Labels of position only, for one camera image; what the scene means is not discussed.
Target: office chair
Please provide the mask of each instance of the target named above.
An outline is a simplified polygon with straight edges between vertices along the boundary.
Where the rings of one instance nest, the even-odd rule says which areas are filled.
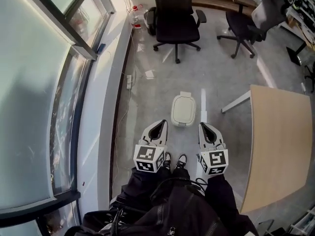
[[[312,80],[313,89],[312,89],[311,93],[313,93],[314,92],[314,85],[315,85],[315,73],[314,73],[314,71],[315,71],[315,62],[313,63],[312,71],[309,69],[309,67],[307,65],[305,67],[308,69],[310,75],[304,76],[304,79],[309,78],[309,79]]]
[[[253,50],[248,46],[245,40],[254,44],[266,39],[267,31],[286,20],[285,9],[287,5],[284,0],[263,0],[260,5],[252,12],[252,17],[244,15],[244,4],[238,3],[239,11],[227,11],[226,20],[229,30],[232,30],[235,36],[217,36],[217,39],[226,38],[236,40],[235,53],[231,55],[232,59],[236,57],[240,44],[244,45],[251,53],[251,59],[255,56]]]
[[[196,10],[198,21],[195,22],[192,13],[191,0],[156,0],[157,8],[147,15],[147,23],[156,26],[158,46],[175,44],[175,62],[178,64],[178,44],[187,44],[200,51],[200,47],[192,42],[200,39],[198,27],[206,23],[207,19],[202,10]]]

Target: chair armrest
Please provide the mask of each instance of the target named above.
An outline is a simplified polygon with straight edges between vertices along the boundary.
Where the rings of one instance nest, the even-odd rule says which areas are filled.
[[[205,13],[203,13],[202,10],[196,10],[197,16],[198,16],[198,21],[197,21],[197,27],[199,27],[200,23],[206,23],[207,18]]]
[[[148,25],[152,25],[154,23],[154,10],[147,12],[147,23]]]
[[[266,32],[255,27],[255,26],[247,26],[247,28],[254,33],[251,43],[253,44],[257,37],[260,36],[262,40],[266,40]]]
[[[243,13],[243,7],[248,7],[246,4],[238,2],[236,0],[233,0],[233,3],[236,3],[239,5],[238,7],[238,13]]]

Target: water bottle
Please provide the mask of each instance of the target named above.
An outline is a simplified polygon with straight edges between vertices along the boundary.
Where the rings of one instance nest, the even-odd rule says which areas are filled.
[[[144,13],[145,9],[143,5],[138,5],[132,7],[132,10],[129,12],[128,17],[129,21],[134,29],[141,29],[141,25],[144,24]]]

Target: concrete floor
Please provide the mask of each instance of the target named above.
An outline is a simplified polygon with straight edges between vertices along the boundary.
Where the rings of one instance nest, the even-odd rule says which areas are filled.
[[[179,46],[180,64],[175,63],[173,45],[159,47],[154,52],[154,37],[145,30],[133,35],[134,48],[128,56],[126,74],[132,74],[135,65],[136,80],[130,92],[129,110],[119,125],[116,139],[118,158],[114,161],[115,178],[113,196],[120,193],[121,185],[126,184],[131,168],[134,167],[134,146],[148,125],[160,119],[169,123],[168,151],[173,156],[173,165],[181,153],[188,156],[187,169],[191,179],[199,176],[196,154],[199,152],[198,124],[200,122],[201,94],[206,95],[207,122],[219,129],[229,149],[229,167],[225,178],[233,187],[238,208],[240,208],[248,179],[252,117],[249,103],[240,105],[223,115],[221,108],[249,90],[251,84],[270,86],[302,93],[303,69],[293,64],[286,52],[286,46],[297,49],[302,41],[285,31],[274,28],[269,30],[264,42],[255,43],[257,55],[249,58],[249,52],[241,48],[235,59],[236,42],[227,39],[217,40],[216,36],[226,32],[228,24],[225,13],[218,10],[201,8],[208,22],[199,28],[200,40],[196,42],[201,51],[186,45]],[[308,50],[301,56],[306,57]],[[307,95],[311,83],[306,81]],[[119,105],[118,120],[127,111],[129,91],[124,81]],[[189,128],[178,128],[170,120],[171,105],[180,91],[192,93],[197,104],[195,123]],[[273,229],[285,229],[315,203],[315,164],[314,153],[307,184],[292,195],[261,209],[247,213],[255,225],[267,219],[275,219]]]

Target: black sneaker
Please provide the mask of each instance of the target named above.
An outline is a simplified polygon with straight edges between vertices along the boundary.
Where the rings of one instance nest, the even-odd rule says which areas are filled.
[[[184,168],[185,165],[187,163],[187,156],[185,154],[181,154],[178,158],[177,164],[176,164],[176,168]]]
[[[171,154],[169,152],[165,152],[165,160],[163,162],[163,167],[166,167],[170,170],[171,168]]]

